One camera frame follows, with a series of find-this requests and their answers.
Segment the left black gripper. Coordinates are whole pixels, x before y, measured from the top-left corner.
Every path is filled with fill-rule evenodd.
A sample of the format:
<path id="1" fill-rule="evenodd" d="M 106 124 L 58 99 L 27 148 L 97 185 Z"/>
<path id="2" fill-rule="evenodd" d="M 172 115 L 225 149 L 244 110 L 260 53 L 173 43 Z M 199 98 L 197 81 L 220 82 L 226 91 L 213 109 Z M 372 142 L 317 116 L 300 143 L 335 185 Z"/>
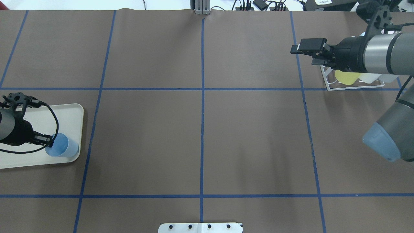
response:
<path id="1" fill-rule="evenodd" d="M 25 120 L 11 123 L 2 121 L 2 143 L 10 146 L 20 146 L 25 143 L 47 145 L 51 147 L 52 136 L 34 131 L 32 125 Z"/>

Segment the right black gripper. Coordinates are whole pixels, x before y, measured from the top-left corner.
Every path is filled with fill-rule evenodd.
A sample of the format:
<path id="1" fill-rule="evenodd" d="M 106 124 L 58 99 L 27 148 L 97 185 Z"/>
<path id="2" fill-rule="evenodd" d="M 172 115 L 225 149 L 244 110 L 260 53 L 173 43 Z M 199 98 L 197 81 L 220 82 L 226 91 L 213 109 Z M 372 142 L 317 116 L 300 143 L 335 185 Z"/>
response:
<path id="1" fill-rule="evenodd" d="M 367 73 L 363 58 L 367 44 L 364 36 L 347 37 L 337 45 L 327 44 L 326 38 L 308 38 L 292 45 L 290 53 L 322 53 L 320 57 L 312 59 L 312 65 L 323 65 L 343 72 Z"/>

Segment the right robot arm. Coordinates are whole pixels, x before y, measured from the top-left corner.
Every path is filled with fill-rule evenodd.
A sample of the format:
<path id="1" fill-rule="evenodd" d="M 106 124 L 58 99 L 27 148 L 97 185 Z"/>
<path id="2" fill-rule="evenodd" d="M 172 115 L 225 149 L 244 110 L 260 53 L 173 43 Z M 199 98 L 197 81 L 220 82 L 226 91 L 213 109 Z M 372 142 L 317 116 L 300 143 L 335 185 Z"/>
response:
<path id="1" fill-rule="evenodd" d="M 363 142 L 388 161 L 413 162 L 413 33 L 373 34 L 347 37 L 336 45 L 326 38 L 302 39 L 291 54 L 312 57 L 313 65 L 342 72 L 376 75 L 391 82 L 407 75 L 392 106 L 371 126 Z"/>

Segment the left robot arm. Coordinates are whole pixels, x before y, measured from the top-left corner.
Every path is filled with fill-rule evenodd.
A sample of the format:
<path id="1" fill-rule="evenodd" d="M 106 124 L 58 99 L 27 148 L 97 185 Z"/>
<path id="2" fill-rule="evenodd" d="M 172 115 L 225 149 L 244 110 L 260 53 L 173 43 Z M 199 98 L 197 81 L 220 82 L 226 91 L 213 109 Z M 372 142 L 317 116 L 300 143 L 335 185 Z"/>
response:
<path id="1" fill-rule="evenodd" d="M 0 142 L 9 146 L 20 146 L 25 143 L 48 145 L 53 136 L 41 134 L 33 130 L 31 123 L 17 118 L 12 113 L 1 110 Z"/>

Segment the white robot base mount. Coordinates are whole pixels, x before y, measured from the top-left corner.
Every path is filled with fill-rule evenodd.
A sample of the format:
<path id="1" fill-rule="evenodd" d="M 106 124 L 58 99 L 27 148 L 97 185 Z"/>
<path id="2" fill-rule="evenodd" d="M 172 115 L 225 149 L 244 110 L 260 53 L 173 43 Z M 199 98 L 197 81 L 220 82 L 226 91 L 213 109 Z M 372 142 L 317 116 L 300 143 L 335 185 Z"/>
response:
<path id="1" fill-rule="evenodd" d="M 158 233 L 243 233 L 242 223 L 165 223 L 158 228 Z"/>

